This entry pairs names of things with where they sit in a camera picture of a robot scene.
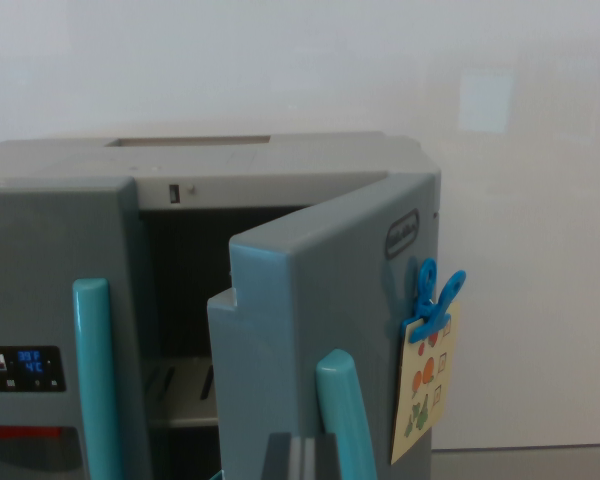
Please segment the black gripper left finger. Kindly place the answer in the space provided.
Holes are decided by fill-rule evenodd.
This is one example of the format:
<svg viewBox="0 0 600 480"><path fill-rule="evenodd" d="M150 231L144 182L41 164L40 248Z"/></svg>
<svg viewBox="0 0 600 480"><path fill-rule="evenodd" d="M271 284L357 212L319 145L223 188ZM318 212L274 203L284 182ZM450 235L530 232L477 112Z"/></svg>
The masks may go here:
<svg viewBox="0 0 600 480"><path fill-rule="evenodd" d="M302 439L291 433L272 433L265 455L265 480L300 480L302 445Z"/></svg>

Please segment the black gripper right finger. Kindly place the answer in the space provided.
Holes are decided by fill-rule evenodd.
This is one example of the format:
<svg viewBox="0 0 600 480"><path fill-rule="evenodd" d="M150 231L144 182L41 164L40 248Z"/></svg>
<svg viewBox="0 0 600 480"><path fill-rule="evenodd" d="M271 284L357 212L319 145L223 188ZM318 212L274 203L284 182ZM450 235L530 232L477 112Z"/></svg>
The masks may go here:
<svg viewBox="0 0 600 480"><path fill-rule="evenodd" d="M305 438L303 444L304 480L340 480L337 438L333 433Z"/></svg>

